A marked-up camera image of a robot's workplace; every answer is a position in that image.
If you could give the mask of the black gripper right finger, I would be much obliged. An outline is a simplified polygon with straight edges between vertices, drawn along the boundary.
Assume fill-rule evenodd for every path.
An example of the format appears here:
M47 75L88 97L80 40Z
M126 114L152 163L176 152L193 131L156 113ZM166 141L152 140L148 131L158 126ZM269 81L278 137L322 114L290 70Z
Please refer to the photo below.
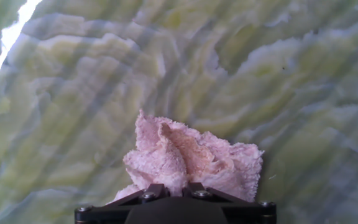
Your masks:
M248 202L199 182L189 183L183 196L214 205L228 223L276 224L275 202Z

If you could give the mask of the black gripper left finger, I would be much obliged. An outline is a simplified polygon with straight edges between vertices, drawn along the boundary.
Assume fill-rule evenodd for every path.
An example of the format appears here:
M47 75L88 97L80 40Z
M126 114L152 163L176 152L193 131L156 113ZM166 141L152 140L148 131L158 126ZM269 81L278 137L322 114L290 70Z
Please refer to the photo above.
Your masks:
M163 184L151 184L102 207L88 205L75 209L75 224L125 223L130 211L139 205L169 197L170 191Z

